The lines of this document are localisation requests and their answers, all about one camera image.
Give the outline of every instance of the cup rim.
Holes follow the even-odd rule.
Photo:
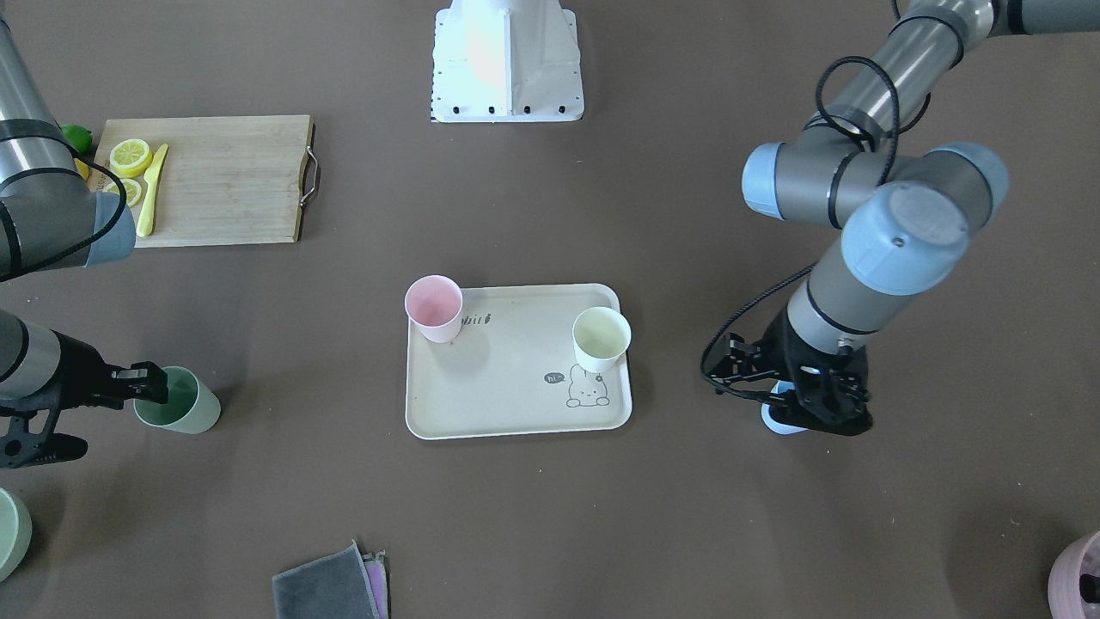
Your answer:
[[[28,526],[28,522],[24,517],[26,506],[19,497],[6,488],[0,488],[0,497],[3,498],[3,505],[0,509],[10,511],[13,517],[11,543],[0,548],[0,566],[3,566],[11,561],[19,550],[20,532]]]
[[[615,355],[612,355],[610,357],[596,357],[595,355],[592,355],[587,351],[585,351],[583,346],[581,346],[581,343],[576,341],[576,324],[580,323],[581,319],[583,319],[584,316],[588,313],[610,317],[613,321],[615,321],[617,324],[624,328],[624,331],[626,332],[626,342],[623,344],[622,351],[619,351]],[[615,311],[614,308],[607,307],[606,305],[596,305],[593,307],[588,307],[587,309],[585,309],[584,312],[578,314],[576,319],[573,320],[572,335],[573,335],[573,344],[578,349],[580,349],[582,353],[584,353],[585,355],[592,357],[597,362],[610,362],[612,360],[618,360],[627,352],[627,350],[630,349],[630,343],[634,341],[634,330],[630,329],[630,322],[626,320],[626,317],[624,317],[622,312],[617,312]]]
[[[1100,531],[1094,531],[1094,532],[1092,532],[1090,534],[1087,534],[1087,535],[1080,538],[1078,540],[1078,542],[1080,542],[1082,540],[1087,540],[1087,541],[1081,546],[1081,550],[1079,552],[1077,552],[1077,553],[1074,553],[1074,560],[1076,561],[1076,563],[1074,564],[1074,568],[1077,572],[1081,571],[1081,564],[1085,562],[1085,555],[1088,554],[1088,552],[1090,550],[1092,550],[1092,546],[1094,546],[1097,544],[1100,544]]]
[[[187,416],[191,414],[191,412],[195,410],[195,406],[198,405],[199,402],[199,378],[195,376],[195,373],[183,366],[165,366],[161,369],[164,371],[165,374],[168,374],[168,371],[178,371],[179,374],[186,376],[187,379],[191,383],[191,385],[195,386],[195,399],[191,400],[190,406],[187,407],[187,410],[184,411],[184,414],[179,416],[179,418],[168,423],[153,423],[152,421],[145,419],[145,414],[142,412],[142,409],[145,409],[146,411],[162,409],[164,407],[167,407],[167,404],[157,405],[156,402],[150,402],[148,400],[134,400],[134,414],[138,416],[138,419],[140,419],[142,423],[145,423],[153,428],[167,428],[174,423],[179,423],[184,421],[184,419],[186,419]]]
[[[413,291],[413,289],[415,287],[417,287],[421,283],[424,283],[426,280],[429,280],[429,279],[443,281],[444,284],[447,284],[447,286],[449,288],[451,288],[455,294],[458,294],[458,297],[459,297],[459,307],[458,307],[458,309],[455,309],[454,316],[451,317],[450,319],[448,319],[447,321],[443,321],[442,323],[440,323],[438,325],[427,325],[427,324],[424,324],[420,321],[417,321],[416,319],[414,319],[413,318],[413,312],[409,311],[409,294]],[[447,275],[439,275],[439,274],[425,275],[425,276],[420,277],[419,279],[413,281],[411,284],[409,284],[409,287],[405,290],[405,316],[408,318],[409,321],[413,321],[413,323],[415,325],[417,325],[418,328],[424,328],[424,329],[429,329],[429,330],[436,330],[436,329],[446,328],[446,327],[450,325],[455,320],[459,320],[462,317],[462,308],[463,307],[465,307],[465,295],[462,294],[462,286],[460,286],[458,284],[458,281],[455,281],[451,277],[448,277]]]

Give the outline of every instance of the cutting board handle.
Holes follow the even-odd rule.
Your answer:
[[[309,175],[309,162],[306,162],[307,169],[301,175],[301,199],[298,200],[298,206],[300,208],[306,208],[306,205],[314,199],[317,195],[317,189],[321,186],[321,164],[317,161],[317,155],[314,154],[312,144],[306,144],[306,156],[309,157],[309,162],[314,163],[314,186],[306,190],[306,176]]]

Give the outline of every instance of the green cup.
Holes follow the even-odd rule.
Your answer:
[[[134,400],[138,419],[146,425],[184,434],[210,430],[221,417],[218,398],[187,368],[168,366],[164,374],[168,375],[168,402]]]
[[[0,581],[23,561],[31,545],[31,515],[19,497],[0,488]]]

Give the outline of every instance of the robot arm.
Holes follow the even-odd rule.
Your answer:
[[[134,246],[125,194],[91,192],[0,16],[0,280],[41,268],[119,259]],[[0,468],[79,458],[87,443],[55,434],[62,410],[164,404],[167,377],[151,363],[107,365],[87,344],[0,311]],[[47,414],[41,432],[30,421]]]
[[[754,210],[832,225],[840,237],[761,340],[748,345],[728,334],[704,358],[716,390],[765,402],[765,413],[783,427],[844,435],[869,430],[867,343],[947,276],[1009,186],[1001,159],[975,143],[895,159],[900,119],[991,35],[1096,30],[1100,3],[1088,0],[914,0],[872,58],[835,63],[801,137],[758,147],[741,188]],[[823,106],[825,78],[851,60],[869,66]],[[888,141],[893,147],[883,154]],[[734,388],[762,379],[790,389]]]

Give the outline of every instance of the tray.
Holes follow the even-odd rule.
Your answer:
[[[630,418],[626,356],[603,375],[573,357],[573,320],[618,311],[603,284],[463,288],[463,327],[431,344],[408,324],[405,423],[426,441],[614,430]]]

